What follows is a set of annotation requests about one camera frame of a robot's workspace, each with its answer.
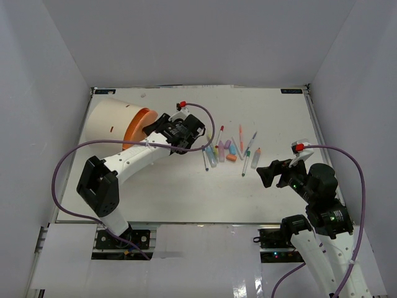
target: wall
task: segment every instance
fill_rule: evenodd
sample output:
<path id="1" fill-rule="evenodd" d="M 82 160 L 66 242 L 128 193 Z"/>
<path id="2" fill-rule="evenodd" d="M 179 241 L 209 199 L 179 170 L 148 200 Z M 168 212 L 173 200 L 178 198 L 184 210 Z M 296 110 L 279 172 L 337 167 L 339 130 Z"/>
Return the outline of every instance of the wall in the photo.
<path id="1" fill-rule="evenodd" d="M 77 141 L 89 88 L 41 1 L 0 1 L 0 40 L 0 297 L 18 298 L 53 210 L 51 172 Z"/>
<path id="2" fill-rule="evenodd" d="M 312 82 L 355 0 L 44 0 L 88 85 Z"/>
<path id="3" fill-rule="evenodd" d="M 313 81 L 327 144 L 353 154 L 367 183 L 365 229 L 389 297 L 397 297 L 397 2 L 357 1 Z M 331 153 L 347 206 L 359 221 L 360 182 L 351 162 Z"/>

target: white table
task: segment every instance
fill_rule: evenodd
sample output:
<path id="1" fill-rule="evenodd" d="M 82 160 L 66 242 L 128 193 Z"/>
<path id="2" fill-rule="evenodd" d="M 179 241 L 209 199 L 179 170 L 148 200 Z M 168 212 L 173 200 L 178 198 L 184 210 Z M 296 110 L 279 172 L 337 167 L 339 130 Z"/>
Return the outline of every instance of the white table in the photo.
<path id="1" fill-rule="evenodd" d="M 173 114 L 177 102 L 195 102 L 213 115 L 216 132 L 225 126 L 223 141 L 243 126 L 247 145 L 258 131 L 253 150 L 262 150 L 259 166 L 272 160 L 293 158 L 292 142 L 308 138 L 318 143 L 304 94 L 282 94 L 280 89 L 203 86 L 183 88 L 118 88 L 113 95 L 92 97 L 87 116 L 104 98 L 112 97 L 139 106 Z M 190 107 L 207 128 L 210 121 L 200 109 Z M 84 129 L 80 143 L 86 141 Z M 204 137 L 194 147 L 205 143 Z M 96 153 L 84 147 L 76 153 L 68 178 L 62 206 L 80 214 L 95 216 L 76 192 L 76 186 L 88 158 Z M 322 163 L 319 150 L 306 162 Z M 197 223 L 277 223 L 282 218 L 304 214 L 306 203 L 289 187 L 265 189 L 258 174 L 250 167 L 241 177 L 243 161 L 225 162 L 205 172 L 200 151 L 174 154 L 141 170 L 120 189 L 120 205 L 125 218 L 132 222 Z M 59 211 L 59 222 L 81 220 Z"/>

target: robotic arm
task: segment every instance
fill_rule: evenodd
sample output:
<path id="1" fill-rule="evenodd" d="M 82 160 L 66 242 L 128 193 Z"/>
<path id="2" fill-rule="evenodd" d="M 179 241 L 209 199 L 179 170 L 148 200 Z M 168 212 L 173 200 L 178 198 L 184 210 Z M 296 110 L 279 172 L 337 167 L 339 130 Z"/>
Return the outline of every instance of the robotic arm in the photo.
<path id="1" fill-rule="evenodd" d="M 192 115 L 184 103 L 177 104 L 177 112 L 163 114 L 155 123 L 143 128 L 147 146 L 132 146 L 103 160 L 93 156 L 86 161 L 77 192 L 114 233 L 131 240 L 132 228 L 123 218 L 119 203 L 119 187 L 132 175 L 173 153 L 184 154 L 177 148 L 151 146 L 151 143 L 191 148 L 194 141 L 205 133 L 204 124 Z"/>
<path id="2" fill-rule="evenodd" d="M 271 187 L 273 179 L 280 176 L 277 187 L 290 186 L 308 205 L 306 214 L 311 226 L 323 244 L 327 256 L 314 241 L 311 227 L 303 215 L 283 219 L 280 233 L 301 253 L 309 267 L 323 297 L 332 297 L 340 285 L 353 254 L 353 224 L 347 208 L 336 198 L 338 185 L 335 171 L 328 165 L 317 163 L 306 173 L 305 160 L 313 154 L 313 149 L 304 148 L 309 143 L 295 142 L 293 160 L 275 160 L 270 166 L 257 168 L 265 188 Z M 371 298 L 360 265 L 356 261 L 340 298 Z"/>

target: black mounting plate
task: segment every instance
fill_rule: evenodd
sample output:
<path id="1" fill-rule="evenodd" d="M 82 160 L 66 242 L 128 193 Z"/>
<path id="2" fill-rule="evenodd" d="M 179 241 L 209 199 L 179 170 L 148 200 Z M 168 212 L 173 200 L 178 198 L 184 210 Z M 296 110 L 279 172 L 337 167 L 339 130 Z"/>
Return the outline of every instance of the black mounting plate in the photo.
<path id="1" fill-rule="evenodd" d="M 112 236 L 110 236 L 105 230 L 99 230 L 96 239 L 95 248 L 97 250 L 119 250 Z M 147 250 L 150 243 L 150 230 L 133 230 L 132 231 L 132 243 L 137 245 L 141 250 Z"/>

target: purple cable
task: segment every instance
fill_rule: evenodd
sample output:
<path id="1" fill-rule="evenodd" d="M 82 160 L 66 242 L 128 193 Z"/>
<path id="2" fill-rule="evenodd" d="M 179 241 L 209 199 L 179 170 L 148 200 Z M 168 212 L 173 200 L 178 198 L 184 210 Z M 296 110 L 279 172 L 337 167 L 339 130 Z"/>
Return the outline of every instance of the purple cable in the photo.
<path id="1" fill-rule="evenodd" d="M 193 103 L 187 103 L 187 106 L 193 106 L 193 107 L 199 107 L 201 109 L 203 109 L 207 115 L 209 116 L 210 120 L 211 120 L 211 125 L 212 125 L 212 136 L 211 139 L 208 141 L 208 143 L 204 146 L 201 146 L 200 148 L 194 148 L 194 149 L 187 149 L 187 148 L 179 148 L 176 146 L 171 146 L 171 145 L 165 145 L 165 144 L 158 144 L 158 143 L 151 143 L 150 145 L 153 147 L 162 147 L 162 148 L 169 148 L 169 149 L 173 149 L 173 150 L 177 150 L 177 151 L 186 151 L 186 152 L 193 152 L 193 151 L 202 151 L 203 148 L 208 147 L 209 144 L 211 144 L 214 136 L 215 136 L 215 123 L 213 121 L 213 117 L 210 113 L 209 110 L 207 110 L 205 107 L 201 106 L 200 104 L 193 104 Z M 94 140 L 94 141 L 89 141 L 89 142 L 84 142 L 82 144 L 79 144 L 78 146 L 70 149 L 68 152 L 66 152 L 61 159 L 59 160 L 59 162 L 56 164 L 56 167 L 54 169 L 54 173 L 52 176 L 52 180 L 51 180 L 51 195 L 52 195 L 52 199 L 55 203 L 55 205 L 62 210 L 63 212 L 72 215 L 72 216 L 76 216 L 76 217 L 80 217 L 83 219 L 90 219 L 95 221 L 97 224 L 100 225 L 104 225 L 104 223 L 92 216 L 88 216 L 88 215 L 83 215 L 83 214 L 78 214 L 78 213 L 74 213 L 72 211 L 69 211 L 67 209 L 65 209 L 64 207 L 61 206 L 61 204 L 58 201 L 58 198 L 56 197 L 56 191 L 55 191 L 55 183 L 56 183 L 56 176 L 58 175 L 58 172 L 61 168 L 62 163 L 65 161 L 65 159 L 67 159 L 67 157 L 72 154 L 73 152 L 75 152 L 77 149 L 80 149 L 81 147 L 87 146 L 87 145 L 91 145 L 91 144 L 97 144 L 97 143 L 117 143 L 117 144 L 132 144 L 132 145 L 141 145 L 141 146 L 146 146 L 145 142 L 133 142 L 133 141 L 120 141 L 120 140 Z M 136 250 L 138 250 L 147 260 L 150 260 L 149 257 L 146 255 L 146 253 L 144 253 L 139 247 L 137 247 L 134 243 L 123 239 L 119 236 L 116 236 L 114 233 L 112 233 L 108 228 L 106 228 L 106 232 L 109 233 L 112 237 L 116 238 L 117 240 L 127 243 L 129 245 L 131 245 L 132 247 L 134 247 Z"/>
<path id="2" fill-rule="evenodd" d="M 353 161 L 353 163 L 355 164 L 355 166 L 357 167 L 357 169 L 359 171 L 360 180 L 361 180 L 362 200 L 361 200 L 361 217 L 360 217 L 359 236 L 357 237 L 357 244 L 355 245 L 355 249 L 354 249 L 353 255 L 352 255 L 352 261 L 354 262 L 357 259 L 357 255 L 358 255 L 359 250 L 360 250 L 361 241 L 362 241 L 362 235 L 364 233 L 364 220 L 365 220 L 365 181 L 364 181 L 364 174 L 362 172 L 361 166 L 359 165 L 359 162 L 352 155 L 348 154 L 348 152 L 346 152 L 343 149 L 340 149 L 338 147 L 327 146 L 327 145 L 310 145 L 310 146 L 305 146 L 305 148 L 325 148 L 325 149 L 332 149 L 332 150 L 336 150 L 338 152 L 341 152 L 341 153 L 345 154 L 345 156 L 349 157 Z M 280 280 L 277 282 L 277 284 L 275 285 L 275 287 L 273 289 L 272 298 L 274 298 L 275 290 L 280 285 L 280 283 L 285 278 L 287 278 L 289 275 L 294 273 L 296 270 L 299 270 L 300 268 L 304 267 L 304 265 L 305 265 L 305 263 L 299 265 L 298 267 L 296 267 L 295 269 L 291 270 L 290 272 L 288 272 L 287 274 L 285 274 L 283 277 L 280 278 Z M 350 264 L 349 267 L 347 268 L 346 274 L 343 277 L 343 279 L 341 281 L 341 284 L 336 289 L 333 297 L 337 297 L 341 293 L 343 287 L 345 286 L 347 280 L 350 277 L 350 274 L 351 274 L 351 272 L 353 270 L 353 266 L 354 266 L 354 264 Z"/>

